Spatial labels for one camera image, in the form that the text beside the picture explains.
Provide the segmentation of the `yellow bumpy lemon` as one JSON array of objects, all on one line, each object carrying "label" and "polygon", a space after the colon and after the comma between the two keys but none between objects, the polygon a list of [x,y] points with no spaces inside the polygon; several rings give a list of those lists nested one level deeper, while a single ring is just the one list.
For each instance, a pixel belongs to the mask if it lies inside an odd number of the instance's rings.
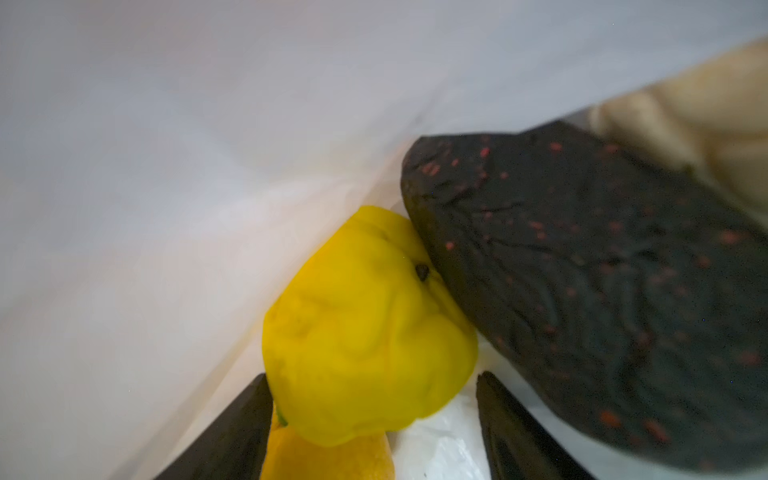
[{"label": "yellow bumpy lemon", "polygon": [[473,373],[478,339],[412,223],[363,206],[267,311],[262,354],[281,417],[330,447],[438,412]]}]

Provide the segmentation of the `white plastic bag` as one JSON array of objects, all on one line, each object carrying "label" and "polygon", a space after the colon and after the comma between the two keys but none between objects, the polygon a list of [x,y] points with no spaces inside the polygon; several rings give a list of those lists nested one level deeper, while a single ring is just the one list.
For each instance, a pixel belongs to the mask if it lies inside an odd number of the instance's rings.
[{"label": "white plastic bag", "polygon": [[5,1],[1,475],[152,479],[423,134],[524,130],[767,32],[763,1]]}]

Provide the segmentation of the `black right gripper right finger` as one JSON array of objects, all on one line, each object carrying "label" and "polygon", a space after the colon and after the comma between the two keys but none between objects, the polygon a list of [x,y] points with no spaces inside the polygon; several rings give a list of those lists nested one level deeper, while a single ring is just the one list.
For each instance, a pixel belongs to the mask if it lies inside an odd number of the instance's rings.
[{"label": "black right gripper right finger", "polygon": [[491,372],[476,399],[492,480],[594,480]]}]

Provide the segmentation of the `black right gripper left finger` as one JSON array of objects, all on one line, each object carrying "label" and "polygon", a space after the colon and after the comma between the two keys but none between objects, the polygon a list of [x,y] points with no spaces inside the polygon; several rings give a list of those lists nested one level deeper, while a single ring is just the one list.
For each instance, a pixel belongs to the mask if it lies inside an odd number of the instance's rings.
[{"label": "black right gripper left finger", "polygon": [[258,375],[157,480],[251,480],[260,477],[273,398]]}]

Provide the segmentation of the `yellow fruit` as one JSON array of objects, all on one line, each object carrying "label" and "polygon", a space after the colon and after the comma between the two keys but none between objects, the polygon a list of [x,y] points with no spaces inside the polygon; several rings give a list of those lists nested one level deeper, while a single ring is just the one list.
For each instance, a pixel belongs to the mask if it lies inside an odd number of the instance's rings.
[{"label": "yellow fruit", "polygon": [[335,447],[300,437],[273,408],[261,480],[394,480],[395,465],[385,434],[364,436]]}]

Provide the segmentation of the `dark avocado fruit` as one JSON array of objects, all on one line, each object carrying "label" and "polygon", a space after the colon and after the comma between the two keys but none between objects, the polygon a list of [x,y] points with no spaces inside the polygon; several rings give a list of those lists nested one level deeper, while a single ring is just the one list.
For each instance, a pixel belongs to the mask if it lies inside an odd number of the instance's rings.
[{"label": "dark avocado fruit", "polygon": [[562,121],[419,138],[405,208],[477,330],[565,423],[666,466],[767,463],[767,235]]}]

